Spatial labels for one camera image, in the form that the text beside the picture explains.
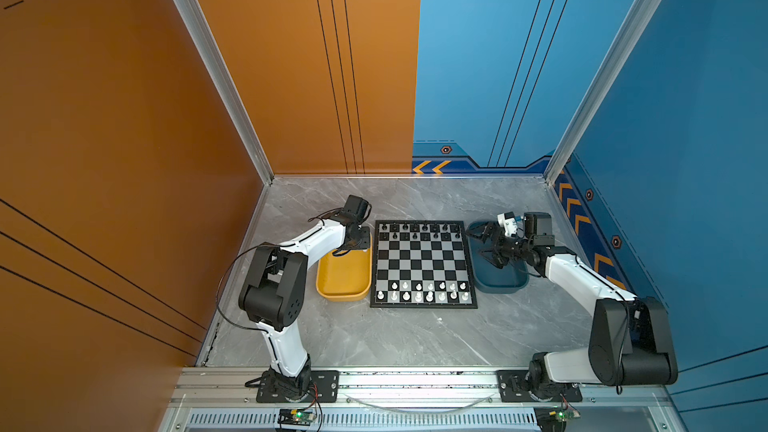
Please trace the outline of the teal plastic tray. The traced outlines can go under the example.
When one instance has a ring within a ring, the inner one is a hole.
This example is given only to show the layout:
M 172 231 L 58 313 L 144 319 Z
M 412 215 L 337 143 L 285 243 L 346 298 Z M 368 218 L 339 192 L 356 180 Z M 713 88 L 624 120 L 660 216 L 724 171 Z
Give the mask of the teal plastic tray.
M 486 221 L 475 221 L 467 229 L 476 288 L 487 294 L 513 294 L 529 282 L 524 262 L 507 262 L 496 267 L 493 232 L 486 232 Z

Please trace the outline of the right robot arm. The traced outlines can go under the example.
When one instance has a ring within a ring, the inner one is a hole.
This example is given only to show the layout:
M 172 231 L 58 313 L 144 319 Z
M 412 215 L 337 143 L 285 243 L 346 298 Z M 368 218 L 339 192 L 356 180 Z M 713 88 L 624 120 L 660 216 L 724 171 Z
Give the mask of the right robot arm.
M 482 256 L 494 267 L 522 265 L 562 288 L 591 316 L 587 346 L 564 352 L 539 352 L 521 388 L 539 401 L 561 397 L 580 384 L 613 387 L 672 385 L 679 375 L 668 312 L 654 297 L 639 297 L 611 283 L 557 244 L 552 220 L 544 212 L 522 218 L 503 213 L 472 226 L 468 234 L 484 245 Z

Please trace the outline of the left green circuit board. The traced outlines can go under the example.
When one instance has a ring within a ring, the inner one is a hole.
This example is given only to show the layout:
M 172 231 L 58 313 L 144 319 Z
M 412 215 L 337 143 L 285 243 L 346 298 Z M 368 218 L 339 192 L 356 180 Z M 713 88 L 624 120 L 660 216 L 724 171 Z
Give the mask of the left green circuit board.
M 309 409 L 280 409 L 276 425 L 278 431 L 316 430 L 319 416 Z

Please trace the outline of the black white chess board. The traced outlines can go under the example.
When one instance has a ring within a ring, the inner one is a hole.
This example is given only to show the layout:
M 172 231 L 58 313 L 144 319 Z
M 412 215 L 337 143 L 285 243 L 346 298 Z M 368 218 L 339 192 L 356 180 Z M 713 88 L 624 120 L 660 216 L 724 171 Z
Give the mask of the black white chess board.
M 478 307 L 462 221 L 378 220 L 373 238 L 372 308 Z

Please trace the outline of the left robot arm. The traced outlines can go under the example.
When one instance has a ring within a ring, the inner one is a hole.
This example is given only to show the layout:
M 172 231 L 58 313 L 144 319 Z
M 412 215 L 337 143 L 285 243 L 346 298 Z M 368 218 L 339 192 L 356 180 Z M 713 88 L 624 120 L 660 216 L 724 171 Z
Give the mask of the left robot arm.
M 297 320 L 302 310 L 310 266 L 332 252 L 362 250 L 370 244 L 365 221 L 370 203 L 350 195 L 343 206 L 312 219 L 306 232 L 277 244 L 255 247 L 238 296 L 238 307 L 263 335 L 270 357 L 259 386 L 291 401 L 310 392 L 311 359 L 302 344 Z

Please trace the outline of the right circuit board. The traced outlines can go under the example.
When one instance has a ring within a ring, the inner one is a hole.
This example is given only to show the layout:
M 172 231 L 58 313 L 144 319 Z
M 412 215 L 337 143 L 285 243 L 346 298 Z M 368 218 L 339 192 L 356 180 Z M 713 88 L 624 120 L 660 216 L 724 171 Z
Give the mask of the right circuit board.
M 536 408 L 534 412 L 542 432 L 565 432 L 570 422 L 581 418 L 581 414 L 574 409 Z

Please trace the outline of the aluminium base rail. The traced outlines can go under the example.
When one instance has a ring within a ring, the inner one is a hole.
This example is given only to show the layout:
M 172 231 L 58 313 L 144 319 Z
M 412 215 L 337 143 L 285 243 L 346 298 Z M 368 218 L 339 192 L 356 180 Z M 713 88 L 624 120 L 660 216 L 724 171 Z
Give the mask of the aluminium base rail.
M 501 407 L 505 403 L 497 369 L 488 366 L 341 367 L 336 406 L 374 405 L 384 408 L 458 408 L 476 403 Z M 262 367 L 184 368 L 169 400 L 181 407 L 256 407 L 257 392 L 245 382 L 261 375 Z M 660 386 L 611 387 L 580 385 L 582 399 L 571 404 L 589 407 L 670 407 Z

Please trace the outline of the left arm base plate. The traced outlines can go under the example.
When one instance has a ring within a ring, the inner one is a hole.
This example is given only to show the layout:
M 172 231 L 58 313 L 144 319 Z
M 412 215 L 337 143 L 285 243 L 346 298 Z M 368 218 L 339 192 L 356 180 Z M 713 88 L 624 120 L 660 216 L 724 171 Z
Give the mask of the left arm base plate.
M 258 403 L 311 402 L 315 398 L 321 404 L 335 403 L 338 397 L 340 372 L 316 370 L 301 372 L 297 377 L 287 377 L 268 369 L 259 380 L 256 401 Z

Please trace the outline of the yellow plastic tray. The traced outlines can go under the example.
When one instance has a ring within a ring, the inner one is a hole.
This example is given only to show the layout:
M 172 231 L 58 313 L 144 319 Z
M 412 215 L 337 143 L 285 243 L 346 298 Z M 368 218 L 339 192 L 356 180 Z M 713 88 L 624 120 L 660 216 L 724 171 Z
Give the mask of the yellow plastic tray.
M 348 251 L 343 256 L 327 254 L 318 262 L 316 290 L 331 302 L 362 300 L 372 283 L 373 249 Z

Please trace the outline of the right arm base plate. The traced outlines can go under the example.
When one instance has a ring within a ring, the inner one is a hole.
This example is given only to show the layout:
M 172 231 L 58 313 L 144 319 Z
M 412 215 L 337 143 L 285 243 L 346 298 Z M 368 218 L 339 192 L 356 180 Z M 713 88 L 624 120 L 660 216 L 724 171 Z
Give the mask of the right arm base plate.
M 528 370 L 496 371 L 498 392 L 504 403 L 567 402 L 579 403 L 583 396 L 577 384 L 556 383 L 548 379 L 535 382 Z

